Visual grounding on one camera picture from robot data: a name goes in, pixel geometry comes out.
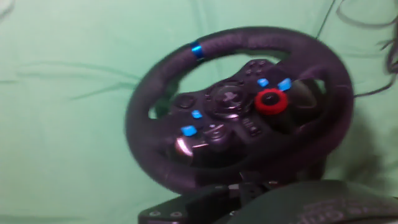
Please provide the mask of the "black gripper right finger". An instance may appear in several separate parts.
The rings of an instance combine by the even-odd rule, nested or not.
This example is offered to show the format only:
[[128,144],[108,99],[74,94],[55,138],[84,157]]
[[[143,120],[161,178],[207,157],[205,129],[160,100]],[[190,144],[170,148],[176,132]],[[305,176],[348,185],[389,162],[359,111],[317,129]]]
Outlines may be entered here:
[[282,182],[278,180],[265,180],[262,182],[262,185],[267,191],[270,191],[282,187]]

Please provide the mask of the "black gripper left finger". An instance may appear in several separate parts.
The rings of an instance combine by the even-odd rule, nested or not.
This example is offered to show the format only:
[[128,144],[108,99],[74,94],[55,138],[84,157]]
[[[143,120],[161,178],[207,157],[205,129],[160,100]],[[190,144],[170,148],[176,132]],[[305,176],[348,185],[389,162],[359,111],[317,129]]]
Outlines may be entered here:
[[138,224],[227,224],[245,205],[264,193],[264,181],[252,172],[231,185],[209,185],[147,208]]

